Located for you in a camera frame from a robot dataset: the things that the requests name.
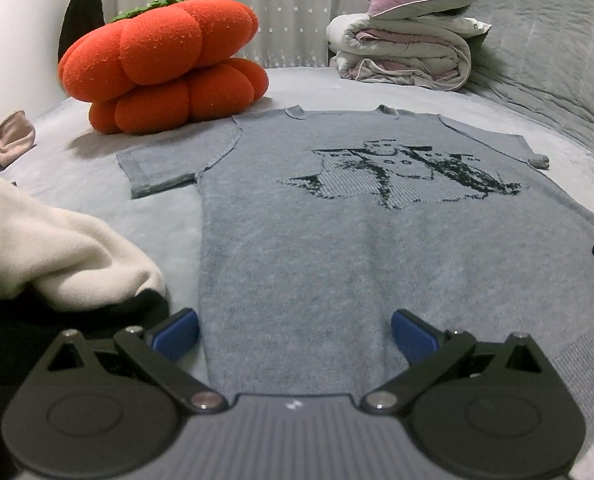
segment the green leaf on cushion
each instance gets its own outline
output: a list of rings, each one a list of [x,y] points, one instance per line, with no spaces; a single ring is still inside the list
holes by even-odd
[[[145,7],[138,7],[137,9],[129,10],[128,12],[123,12],[122,14],[114,18],[111,23],[118,22],[119,20],[128,20],[130,18],[134,18],[135,16],[139,16],[144,12],[147,12],[148,10],[158,9],[159,7],[167,7],[168,5],[176,4],[178,2],[183,1],[185,0],[155,0]]]

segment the orange cushion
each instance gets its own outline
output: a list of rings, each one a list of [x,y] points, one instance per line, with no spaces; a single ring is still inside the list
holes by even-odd
[[[186,123],[239,114],[266,93],[268,76],[257,63],[229,59],[132,91],[90,107],[88,118],[103,134],[154,134]]]
[[[93,30],[66,51],[58,75],[75,99],[107,101],[224,61],[257,28],[256,15],[240,2],[177,2]]]

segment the gray t-shirt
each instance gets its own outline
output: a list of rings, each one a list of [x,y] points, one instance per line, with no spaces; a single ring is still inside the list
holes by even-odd
[[[531,333],[594,438],[594,215],[523,137],[295,107],[118,159],[135,197],[198,183],[199,315],[222,393],[359,399],[406,368],[390,333],[406,308],[480,340]]]

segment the brown fabric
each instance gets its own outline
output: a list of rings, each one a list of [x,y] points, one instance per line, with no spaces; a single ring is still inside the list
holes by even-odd
[[[35,130],[23,110],[0,124],[0,166],[5,168],[34,146]]]

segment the graphic print on shirt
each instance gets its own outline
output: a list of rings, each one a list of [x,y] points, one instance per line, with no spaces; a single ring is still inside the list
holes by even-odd
[[[484,161],[466,153],[438,153],[432,146],[405,146],[396,140],[367,140],[362,148],[313,150],[319,173],[281,181],[319,198],[379,197],[387,209],[416,202],[484,199],[491,193],[514,196],[517,182],[505,183]]]

